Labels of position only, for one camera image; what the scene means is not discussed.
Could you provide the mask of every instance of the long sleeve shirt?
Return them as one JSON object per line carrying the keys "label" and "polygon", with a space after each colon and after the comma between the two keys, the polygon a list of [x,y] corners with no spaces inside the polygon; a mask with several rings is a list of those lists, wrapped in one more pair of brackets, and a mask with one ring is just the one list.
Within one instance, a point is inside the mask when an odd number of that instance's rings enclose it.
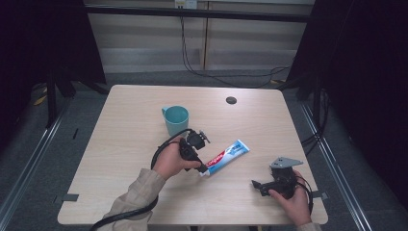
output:
{"label": "long sleeve shirt", "polygon": [[[165,183],[166,180],[156,171],[143,168],[138,179],[129,186],[128,192],[115,200],[111,211],[104,218],[146,207],[156,198]],[[147,231],[147,222],[152,214],[150,211],[109,223],[100,227],[98,231]],[[318,224],[308,223],[297,227],[297,231],[321,231],[321,229]]]}

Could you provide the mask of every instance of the table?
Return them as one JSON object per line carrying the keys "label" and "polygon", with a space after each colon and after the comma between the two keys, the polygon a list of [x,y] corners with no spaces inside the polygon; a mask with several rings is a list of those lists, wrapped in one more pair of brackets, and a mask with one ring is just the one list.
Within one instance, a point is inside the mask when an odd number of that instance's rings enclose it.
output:
{"label": "table", "polygon": [[[228,104],[226,98],[237,98]],[[149,168],[157,147],[168,139],[162,107],[189,110],[190,128],[205,131],[211,143],[198,150],[203,162],[213,159],[237,139],[251,150],[210,177],[182,171],[159,194],[151,224],[273,225],[291,223],[283,209],[261,196],[251,180],[272,181],[269,164],[283,156],[302,161],[294,167],[317,186],[291,115],[279,90],[229,88],[113,86],[95,125],[64,202],[61,224],[92,224],[127,192],[140,169]],[[328,220],[320,198],[314,199],[314,222]]]}

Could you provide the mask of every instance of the hand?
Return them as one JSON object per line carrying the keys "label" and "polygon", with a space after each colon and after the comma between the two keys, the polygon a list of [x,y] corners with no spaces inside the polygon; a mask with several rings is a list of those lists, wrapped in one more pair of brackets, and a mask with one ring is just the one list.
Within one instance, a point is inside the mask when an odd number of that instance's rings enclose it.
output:
{"label": "hand", "polygon": [[[302,177],[302,175],[296,170],[294,170],[294,174]],[[304,180],[301,178],[297,178],[297,182],[305,184]],[[304,189],[296,187],[294,195],[290,199],[285,199],[281,194],[274,190],[269,190],[268,192],[283,207],[288,217],[296,226],[312,222],[308,206],[308,196]]]}
{"label": "hand", "polygon": [[176,175],[184,168],[200,167],[201,163],[197,161],[183,160],[179,152],[179,141],[182,137],[176,137],[172,141],[176,141],[167,146],[159,155],[153,170],[159,173],[165,180],[173,175]]}

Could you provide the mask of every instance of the blue and white toothpaste tube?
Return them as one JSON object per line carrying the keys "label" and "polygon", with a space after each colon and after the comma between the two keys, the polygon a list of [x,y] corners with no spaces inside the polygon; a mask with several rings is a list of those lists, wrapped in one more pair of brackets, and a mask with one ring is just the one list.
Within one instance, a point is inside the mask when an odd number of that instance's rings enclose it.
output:
{"label": "blue and white toothpaste tube", "polygon": [[203,173],[200,172],[200,175],[212,175],[232,160],[248,151],[249,148],[242,141],[236,140],[231,146],[219,153],[213,160],[209,161],[206,164],[208,170]]}

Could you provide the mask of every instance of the teal mug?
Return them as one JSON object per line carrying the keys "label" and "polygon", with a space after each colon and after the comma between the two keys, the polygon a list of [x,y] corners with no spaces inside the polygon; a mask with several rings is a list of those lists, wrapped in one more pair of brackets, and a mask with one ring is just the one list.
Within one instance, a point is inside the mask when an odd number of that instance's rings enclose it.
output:
{"label": "teal mug", "polygon": [[162,113],[170,136],[189,127],[189,111],[186,108],[182,106],[162,107]]}

